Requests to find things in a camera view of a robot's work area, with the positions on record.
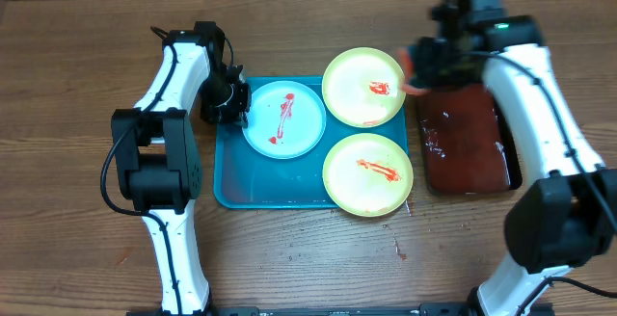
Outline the dark sponge with red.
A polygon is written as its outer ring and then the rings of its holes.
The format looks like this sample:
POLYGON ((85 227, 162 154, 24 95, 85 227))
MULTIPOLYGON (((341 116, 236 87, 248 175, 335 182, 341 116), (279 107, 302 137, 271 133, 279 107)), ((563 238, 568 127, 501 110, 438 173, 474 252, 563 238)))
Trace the dark sponge with red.
POLYGON ((427 89, 417 88, 412 84, 412 79, 415 76, 414 62, 411 52, 408 47, 402 47, 397 50, 398 63, 401 66, 404 74, 404 80, 400 85, 400 89, 406 94, 413 96, 421 96, 429 93, 427 89))

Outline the light blue plate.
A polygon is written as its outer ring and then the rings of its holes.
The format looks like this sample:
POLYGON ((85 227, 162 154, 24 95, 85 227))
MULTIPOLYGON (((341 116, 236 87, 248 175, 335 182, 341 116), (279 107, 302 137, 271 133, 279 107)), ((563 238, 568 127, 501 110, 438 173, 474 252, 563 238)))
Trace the light blue plate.
POLYGON ((279 80, 253 92, 243 135, 260 154, 291 159, 319 143, 326 121, 323 101, 314 90, 296 81, 279 80))

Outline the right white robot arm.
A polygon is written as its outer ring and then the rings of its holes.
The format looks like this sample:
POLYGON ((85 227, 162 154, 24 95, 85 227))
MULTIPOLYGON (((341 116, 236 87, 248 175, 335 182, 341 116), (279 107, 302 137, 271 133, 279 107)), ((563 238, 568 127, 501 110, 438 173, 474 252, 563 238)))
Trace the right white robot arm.
POLYGON ((432 38, 409 48, 414 92, 482 84, 505 119, 528 187, 505 218, 507 252, 472 289, 461 315, 550 315, 538 304, 569 272, 608 251, 616 233, 616 173, 579 130, 535 20, 502 0, 442 0, 432 38))

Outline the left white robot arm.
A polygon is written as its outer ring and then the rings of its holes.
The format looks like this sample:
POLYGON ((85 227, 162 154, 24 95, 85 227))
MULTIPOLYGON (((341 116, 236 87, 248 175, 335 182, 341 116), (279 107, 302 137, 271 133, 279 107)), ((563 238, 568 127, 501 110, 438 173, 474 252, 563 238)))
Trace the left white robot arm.
POLYGON ((162 284, 156 314, 215 315, 195 230, 202 168, 191 111, 199 103, 205 122, 246 127, 252 92, 243 67, 224 59, 232 47, 215 22, 151 30, 162 40, 162 64, 146 94, 111 117, 100 193, 114 212, 147 227, 162 284))

